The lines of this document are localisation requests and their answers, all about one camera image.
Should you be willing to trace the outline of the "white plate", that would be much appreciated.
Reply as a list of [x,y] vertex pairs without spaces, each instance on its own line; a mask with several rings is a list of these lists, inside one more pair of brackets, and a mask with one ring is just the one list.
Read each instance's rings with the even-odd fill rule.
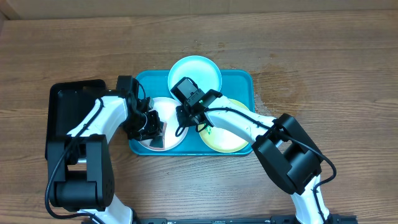
[[171,150],[177,147],[183,141],[183,139],[187,135],[188,131],[187,128],[184,129],[183,133],[179,137],[176,137],[175,135],[175,132],[179,127],[177,121],[177,112],[176,112],[176,107],[178,106],[181,106],[181,103],[173,98],[167,98],[167,97],[154,98],[153,110],[158,112],[160,121],[167,124],[167,128],[165,130],[165,149],[156,150],[151,148],[149,144],[152,141],[152,139],[140,141],[139,144],[141,146],[151,151],[160,152],[160,151]]

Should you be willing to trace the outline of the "black pink sponge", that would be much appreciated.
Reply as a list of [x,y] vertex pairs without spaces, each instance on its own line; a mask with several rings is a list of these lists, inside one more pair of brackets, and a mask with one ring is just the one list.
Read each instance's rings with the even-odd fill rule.
[[167,128],[167,124],[164,122],[160,122],[160,132],[159,134],[150,142],[149,146],[156,150],[165,149],[165,130]]

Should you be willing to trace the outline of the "light blue plate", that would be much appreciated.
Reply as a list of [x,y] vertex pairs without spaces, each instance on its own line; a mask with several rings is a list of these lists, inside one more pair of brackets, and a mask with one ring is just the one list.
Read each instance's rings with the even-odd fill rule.
[[191,55],[181,58],[169,71],[168,88],[172,97],[178,101],[171,89],[183,77],[191,78],[205,93],[212,89],[221,91],[222,77],[217,65],[210,59],[199,55]]

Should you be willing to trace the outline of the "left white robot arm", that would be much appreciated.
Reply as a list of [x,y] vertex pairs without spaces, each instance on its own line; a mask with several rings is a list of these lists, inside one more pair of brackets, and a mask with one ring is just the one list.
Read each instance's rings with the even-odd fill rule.
[[58,83],[50,90],[45,158],[45,208],[56,219],[88,217],[92,223],[140,223],[114,193],[109,142],[122,127],[129,140],[163,148],[166,125],[143,86],[119,76],[115,90],[102,80]]

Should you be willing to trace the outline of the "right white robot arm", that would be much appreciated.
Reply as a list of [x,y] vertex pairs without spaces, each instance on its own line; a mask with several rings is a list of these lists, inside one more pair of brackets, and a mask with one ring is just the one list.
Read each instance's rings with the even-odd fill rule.
[[247,141],[270,180],[291,195],[299,223],[330,222],[320,191],[324,183],[321,163],[329,160],[293,116],[256,114],[215,90],[176,93],[175,97],[182,103],[177,108],[182,129],[204,123]]

